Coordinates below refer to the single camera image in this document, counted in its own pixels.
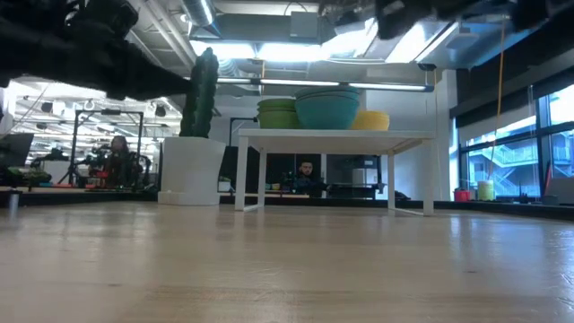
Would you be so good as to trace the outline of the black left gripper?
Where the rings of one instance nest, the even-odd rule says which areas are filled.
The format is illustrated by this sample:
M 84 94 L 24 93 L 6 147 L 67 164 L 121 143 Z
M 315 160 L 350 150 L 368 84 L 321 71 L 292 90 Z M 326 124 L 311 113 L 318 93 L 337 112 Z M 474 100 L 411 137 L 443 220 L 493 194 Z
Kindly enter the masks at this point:
M 30 74 L 115 100 L 185 94 L 189 80 L 126 40 L 137 21 L 127 0 L 0 0 L 0 87 Z

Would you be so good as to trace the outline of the tall green cactus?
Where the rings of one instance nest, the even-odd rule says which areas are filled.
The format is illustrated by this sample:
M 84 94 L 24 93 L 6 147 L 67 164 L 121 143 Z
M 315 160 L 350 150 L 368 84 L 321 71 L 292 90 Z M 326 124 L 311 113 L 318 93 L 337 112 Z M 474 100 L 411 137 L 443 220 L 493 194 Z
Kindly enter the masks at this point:
M 218 81 L 219 62 L 212 48 L 207 48 L 196 60 L 191 72 L 191 87 L 181 112 L 179 136 L 207 138 L 213 118 L 214 96 Z

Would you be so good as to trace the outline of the long ceiling light fixture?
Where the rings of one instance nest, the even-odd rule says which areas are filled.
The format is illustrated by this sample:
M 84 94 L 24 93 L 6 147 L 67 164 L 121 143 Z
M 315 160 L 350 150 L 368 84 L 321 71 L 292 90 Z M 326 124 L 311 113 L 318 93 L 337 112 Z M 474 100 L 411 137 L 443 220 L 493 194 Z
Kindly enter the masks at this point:
M 284 85 L 299 87 L 321 86 L 351 86 L 363 90 L 373 91 L 396 91 L 396 92 L 433 92 L 434 86 L 428 84 L 405 84 L 405 83 L 358 83 L 358 82 L 333 82 L 292 79 L 269 79 L 269 78 L 235 78 L 220 77 L 218 84 L 232 85 Z

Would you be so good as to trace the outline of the person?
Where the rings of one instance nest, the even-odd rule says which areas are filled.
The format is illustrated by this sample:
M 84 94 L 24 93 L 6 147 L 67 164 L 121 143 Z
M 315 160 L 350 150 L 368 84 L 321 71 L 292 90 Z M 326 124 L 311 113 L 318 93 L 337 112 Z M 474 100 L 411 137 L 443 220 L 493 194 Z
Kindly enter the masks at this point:
M 142 170 L 138 155 L 129 151 L 126 138 L 114 136 L 100 171 L 104 174 L 101 186 L 108 189 L 131 188 Z
M 313 163 L 303 161 L 293 181 L 293 188 L 297 194 L 308 195 L 311 198 L 321 198 L 324 192 L 331 189 L 321 178 L 314 175 Z

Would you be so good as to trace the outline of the black bent metal tube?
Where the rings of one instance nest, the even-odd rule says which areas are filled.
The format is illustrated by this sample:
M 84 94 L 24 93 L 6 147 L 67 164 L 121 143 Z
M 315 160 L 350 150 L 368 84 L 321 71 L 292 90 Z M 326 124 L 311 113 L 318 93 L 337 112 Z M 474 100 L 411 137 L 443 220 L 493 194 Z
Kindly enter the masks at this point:
M 237 146 L 239 143 L 239 130 L 244 127 L 244 125 L 253 124 L 254 127 L 258 127 L 257 118 L 230 118 L 229 123 L 229 133 L 228 133 L 228 146 Z

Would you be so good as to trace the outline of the white hexagonal plant pot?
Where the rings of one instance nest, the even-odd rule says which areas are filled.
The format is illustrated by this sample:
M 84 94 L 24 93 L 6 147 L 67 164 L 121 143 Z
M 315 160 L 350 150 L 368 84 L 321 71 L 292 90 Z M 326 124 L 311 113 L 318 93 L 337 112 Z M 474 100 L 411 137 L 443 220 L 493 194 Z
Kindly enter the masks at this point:
M 219 172 L 226 144 L 203 137 L 168 137 L 163 142 L 163 205 L 218 205 Z

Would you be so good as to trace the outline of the grey ceiling box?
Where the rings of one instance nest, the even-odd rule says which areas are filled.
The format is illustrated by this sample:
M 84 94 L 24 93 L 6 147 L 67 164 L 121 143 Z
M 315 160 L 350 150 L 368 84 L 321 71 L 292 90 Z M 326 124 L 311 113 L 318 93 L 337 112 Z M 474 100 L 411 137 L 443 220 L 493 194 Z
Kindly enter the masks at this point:
M 291 12 L 290 37 L 295 39 L 316 39 L 319 20 L 317 13 Z

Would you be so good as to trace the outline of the white perforated shelf rack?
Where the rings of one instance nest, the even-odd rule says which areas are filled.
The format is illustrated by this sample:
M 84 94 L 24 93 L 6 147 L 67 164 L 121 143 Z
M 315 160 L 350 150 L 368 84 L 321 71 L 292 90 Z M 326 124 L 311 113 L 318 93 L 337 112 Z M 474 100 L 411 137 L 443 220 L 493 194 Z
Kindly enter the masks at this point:
M 386 155 L 387 208 L 399 211 L 395 197 L 395 157 L 423 146 L 429 160 L 422 166 L 424 189 L 420 216 L 434 214 L 434 175 L 437 164 L 435 135 L 426 131 L 309 130 L 309 129 L 241 129 L 237 161 L 234 209 L 248 212 L 265 206 L 266 156 L 269 153 L 320 153 Z M 246 205 L 248 149 L 259 152 L 257 202 Z

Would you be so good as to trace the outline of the dark monitor screen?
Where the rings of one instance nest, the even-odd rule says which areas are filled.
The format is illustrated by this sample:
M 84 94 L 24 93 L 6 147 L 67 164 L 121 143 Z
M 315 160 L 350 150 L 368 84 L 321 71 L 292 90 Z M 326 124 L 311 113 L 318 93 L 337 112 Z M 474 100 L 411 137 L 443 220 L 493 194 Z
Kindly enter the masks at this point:
M 34 134 L 10 134 L 0 137 L 0 166 L 24 166 Z

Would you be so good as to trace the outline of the grey appliance box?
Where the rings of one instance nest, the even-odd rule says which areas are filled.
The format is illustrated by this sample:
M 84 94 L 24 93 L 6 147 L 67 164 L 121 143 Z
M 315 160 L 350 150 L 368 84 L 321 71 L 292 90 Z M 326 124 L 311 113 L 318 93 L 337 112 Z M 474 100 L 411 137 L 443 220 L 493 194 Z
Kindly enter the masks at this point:
M 354 186 L 373 186 L 382 183 L 382 177 L 377 169 L 353 169 L 352 184 Z

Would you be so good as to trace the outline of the black low desk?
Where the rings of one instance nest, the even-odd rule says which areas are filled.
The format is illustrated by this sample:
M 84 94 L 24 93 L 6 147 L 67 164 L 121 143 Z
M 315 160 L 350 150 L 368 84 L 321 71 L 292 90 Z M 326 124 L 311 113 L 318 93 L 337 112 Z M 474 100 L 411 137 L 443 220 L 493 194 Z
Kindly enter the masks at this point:
M 386 184 L 330 184 L 326 192 L 327 198 L 335 199 L 376 199 Z

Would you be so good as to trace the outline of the yellow-green cup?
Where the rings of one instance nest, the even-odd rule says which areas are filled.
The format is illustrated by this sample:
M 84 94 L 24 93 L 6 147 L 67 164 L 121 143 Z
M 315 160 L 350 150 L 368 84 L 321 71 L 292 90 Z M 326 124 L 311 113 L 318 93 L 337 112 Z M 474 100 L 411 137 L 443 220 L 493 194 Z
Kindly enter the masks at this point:
M 492 201 L 495 199 L 494 182 L 492 179 L 477 182 L 477 199 L 479 201 Z

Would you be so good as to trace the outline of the grey laptop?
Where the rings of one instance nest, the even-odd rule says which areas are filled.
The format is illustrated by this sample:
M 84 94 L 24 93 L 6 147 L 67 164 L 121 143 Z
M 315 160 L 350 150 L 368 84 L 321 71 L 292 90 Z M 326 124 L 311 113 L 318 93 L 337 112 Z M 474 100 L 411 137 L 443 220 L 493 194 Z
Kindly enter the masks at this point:
M 574 205 L 574 177 L 548 179 L 542 203 L 544 205 Z

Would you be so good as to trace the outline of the silver round air duct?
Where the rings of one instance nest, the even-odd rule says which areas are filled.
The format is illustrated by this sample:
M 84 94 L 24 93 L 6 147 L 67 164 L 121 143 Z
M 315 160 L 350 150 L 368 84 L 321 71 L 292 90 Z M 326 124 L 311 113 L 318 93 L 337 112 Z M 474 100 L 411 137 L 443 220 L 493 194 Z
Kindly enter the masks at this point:
M 211 25 L 216 17 L 212 0 L 181 0 L 184 12 L 193 25 Z

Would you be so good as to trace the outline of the grey metal post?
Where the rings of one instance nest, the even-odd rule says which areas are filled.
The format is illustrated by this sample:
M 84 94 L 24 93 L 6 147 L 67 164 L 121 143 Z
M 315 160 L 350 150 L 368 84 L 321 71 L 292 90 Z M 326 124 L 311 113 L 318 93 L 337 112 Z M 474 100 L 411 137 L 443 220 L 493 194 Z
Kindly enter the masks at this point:
M 15 218 L 18 214 L 20 196 L 22 192 L 18 189 L 9 189 L 8 193 L 8 214 L 10 218 Z

